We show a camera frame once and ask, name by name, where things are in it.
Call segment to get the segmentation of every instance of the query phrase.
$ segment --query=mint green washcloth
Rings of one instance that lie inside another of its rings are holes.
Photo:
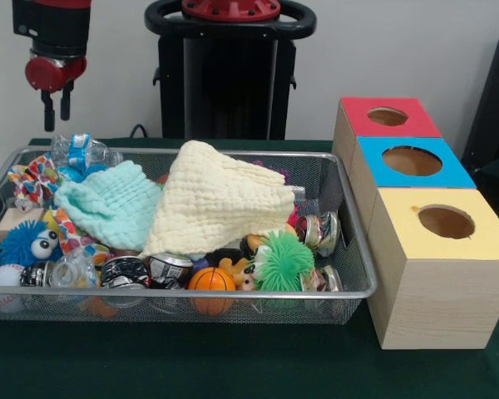
[[[142,251],[160,197],[161,188],[128,160],[82,183],[64,182],[54,203],[102,244]]]

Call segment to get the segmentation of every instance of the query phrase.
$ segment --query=wire mesh basket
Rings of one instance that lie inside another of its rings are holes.
[[[25,165],[49,151],[31,146],[14,152],[0,170],[0,219],[11,203],[7,170]],[[177,150],[115,149],[157,180],[168,173]],[[342,233],[333,255],[318,258],[316,267],[331,265],[343,290],[322,293],[218,292],[189,290],[125,290],[104,288],[0,287],[0,301],[12,304],[0,320],[205,322],[205,323],[333,323],[345,324],[363,298],[377,286],[372,258],[342,163],[324,153],[223,151],[239,160],[259,160],[266,167],[287,170],[289,184],[305,188],[300,214],[338,211]],[[217,316],[200,308],[228,308]]]

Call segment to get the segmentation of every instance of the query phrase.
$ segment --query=toy basketball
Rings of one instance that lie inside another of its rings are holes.
[[[204,291],[235,291],[233,279],[220,268],[204,268],[190,280],[189,289]],[[201,314],[218,316],[233,305],[231,298],[192,298],[192,306]]]

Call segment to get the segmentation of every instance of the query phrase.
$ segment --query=wooden box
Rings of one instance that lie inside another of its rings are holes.
[[[475,188],[451,148],[434,138],[359,137],[349,180],[366,232],[378,187]]]
[[[368,240],[383,349],[487,345],[499,318],[499,219],[478,191],[379,189]]]
[[[28,220],[41,220],[43,214],[43,208],[31,209],[28,212],[21,212],[17,208],[7,209],[2,220],[0,221],[0,242],[2,242],[9,232],[20,223]]]
[[[338,104],[333,153],[349,174],[357,137],[442,137],[415,98],[344,97]]]

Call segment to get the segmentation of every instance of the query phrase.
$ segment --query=white towel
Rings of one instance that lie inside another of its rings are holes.
[[[170,168],[141,257],[213,252],[283,229],[293,210],[294,192],[281,174],[189,141]]]

